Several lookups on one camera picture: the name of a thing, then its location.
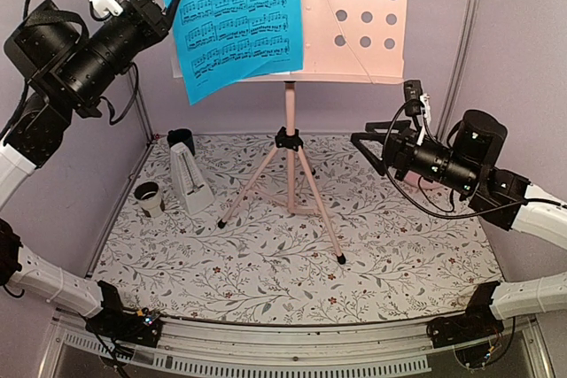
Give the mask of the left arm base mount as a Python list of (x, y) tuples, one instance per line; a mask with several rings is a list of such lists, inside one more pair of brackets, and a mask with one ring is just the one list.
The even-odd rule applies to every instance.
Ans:
[(161, 337), (163, 322), (158, 310), (147, 307), (141, 310), (125, 310), (121, 301), (102, 303), (102, 310), (86, 319), (85, 328), (114, 342), (133, 343), (156, 348)]

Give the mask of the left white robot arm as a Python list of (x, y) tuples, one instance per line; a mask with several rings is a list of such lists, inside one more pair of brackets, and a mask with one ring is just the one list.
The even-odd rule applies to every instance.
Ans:
[[(135, 56), (163, 41), (181, 0), (123, 0), (120, 12), (90, 35), (80, 15), (44, 0), (4, 44), (4, 53), (33, 95), (1, 138), (1, 201), (44, 166), (63, 141), (72, 117), (99, 118), (100, 100)], [(36, 256), (1, 223), (1, 283), (19, 284), (98, 324), (113, 337), (132, 328), (118, 290), (90, 283)]]

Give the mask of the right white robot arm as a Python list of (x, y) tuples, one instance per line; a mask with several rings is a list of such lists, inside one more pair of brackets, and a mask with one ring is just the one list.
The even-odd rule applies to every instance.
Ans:
[[(408, 120), (370, 122), (364, 131), (351, 135), (351, 142), (394, 185), (408, 173), (417, 174), (459, 193), (473, 216), (565, 248), (566, 203), (522, 175), (496, 167), (507, 134), (490, 114), (468, 110), (453, 127), (447, 144), (420, 136)], [(457, 327), (464, 338), (476, 339), (493, 320), (565, 307), (565, 274), (524, 282), (486, 282), (475, 289)]]

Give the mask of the blue sheet music page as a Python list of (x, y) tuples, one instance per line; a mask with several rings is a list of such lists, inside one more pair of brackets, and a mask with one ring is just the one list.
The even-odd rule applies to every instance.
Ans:
[(304, 65), (301, 0), (181, 0), (173, 30), (190, 104)]

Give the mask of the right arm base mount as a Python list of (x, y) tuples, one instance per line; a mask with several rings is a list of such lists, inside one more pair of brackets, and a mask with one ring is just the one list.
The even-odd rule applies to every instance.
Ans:
[(495, 336), (503, 330), (503, 322), (493, 316), (488, 306), (467, 307), (461, 314), (438, 317), (426, 324), (434, 348)]

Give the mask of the white sheet music page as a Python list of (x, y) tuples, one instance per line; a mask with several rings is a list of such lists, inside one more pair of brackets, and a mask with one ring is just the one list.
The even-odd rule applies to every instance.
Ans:
[[(183, 72), (182, 72), (182, 69), (180, 67), (179, 58), (178, 58), (178, 55), (177, 55), (177, 49), (176, 49), (176, 46), (175, 46), (174, 43), (171, 45), (171, 66), (172, 66), (173, 77), (174, 78), (182, 78)], [(271, 73), (271, 75), (289, 76), (289, 75), (291, 75), (291, 72)]]

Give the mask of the pink music stand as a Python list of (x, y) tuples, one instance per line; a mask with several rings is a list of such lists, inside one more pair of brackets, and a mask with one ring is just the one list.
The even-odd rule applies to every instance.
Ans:
[(262, 75), (243, 81), (281, 81), (286, 123), (274, 151), (287, 154), (287, 182), (301, 167), (314, 176), (296, 126), (296, 85), (300, 81), (398, 84), (404, 71), (408, 0), (301, 0), (304, 65), (289, 76)]

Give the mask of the white metronome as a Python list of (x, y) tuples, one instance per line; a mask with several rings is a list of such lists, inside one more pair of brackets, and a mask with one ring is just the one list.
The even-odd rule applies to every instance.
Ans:
[(170, 148), (171, 177), (174, 193), (181, 207), (194, 215), (214, 202), (214, 194), (184, 143)]

